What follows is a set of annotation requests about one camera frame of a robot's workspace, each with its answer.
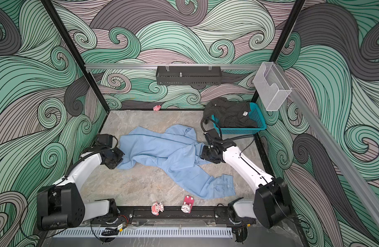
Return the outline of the light blue long sleeve shirt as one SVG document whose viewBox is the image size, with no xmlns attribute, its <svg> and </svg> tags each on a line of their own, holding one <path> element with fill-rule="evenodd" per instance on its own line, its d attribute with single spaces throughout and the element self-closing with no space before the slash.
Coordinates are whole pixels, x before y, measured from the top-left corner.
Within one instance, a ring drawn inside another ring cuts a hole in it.
<svg viewBox="0 0 379 247">
<path fill-rule="evenodd" d="M 128 170 L 136 163 L 162 169 L 176 184 L 202 199 L 234 196 L 232 175 L 213 177 L 202 169 L 208 164 L 200 155 L 204 143 L 197 141 L 194 128 L 173 125 L 164 133 L 136 127 L 120 137 L 124 153 L 118 169 Z"/>
</svg>

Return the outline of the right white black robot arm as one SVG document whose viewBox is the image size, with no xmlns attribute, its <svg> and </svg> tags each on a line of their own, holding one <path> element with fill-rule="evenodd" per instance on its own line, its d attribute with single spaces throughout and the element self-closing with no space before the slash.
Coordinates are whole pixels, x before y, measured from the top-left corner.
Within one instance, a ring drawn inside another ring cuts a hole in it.
<svg viewBox="0 0 379 247">
<path fill-rule="evenodd" d="M 224 162 L 230 165 L 254 192 L 253 200 L 238 198 L 228 204 L 230 221 L 233 224 L 244 224 L 245 219 L 254 219 L 263 227 L 272 228 L 288 218 L 292 202 L 287 183 L 283 178 L 276 178 L 256 166 L 235 143 L 249 135 L 224 140 L 220 129 L 206 130 L 204 122 L 217 124 L 208 117 L 201 120 L 200 125 L 208 144 L 202 148 L 200 157 L 214 164 Z"/>
</svg>

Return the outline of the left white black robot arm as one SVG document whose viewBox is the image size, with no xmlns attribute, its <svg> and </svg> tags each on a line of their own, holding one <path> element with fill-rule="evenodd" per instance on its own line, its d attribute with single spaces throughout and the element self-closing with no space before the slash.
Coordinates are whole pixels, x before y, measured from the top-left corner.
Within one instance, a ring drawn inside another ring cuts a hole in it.
<svg viewBox="0 0 379 247">
<path fill-rule="evenodd" d="M 124 153 L 118 139 L 110 134 L 99 134 L 92 147 L 86 148 L 79 160 L 52 185 L 41 188 L 36 197 L 36 224 L 40 231 L 63 230 L 80 226 L 98 217 L 118 218 L 114 199 L 85 203 L 80 190 L 92 172 L 101 165 L 115 169 Z"/>
</svg>

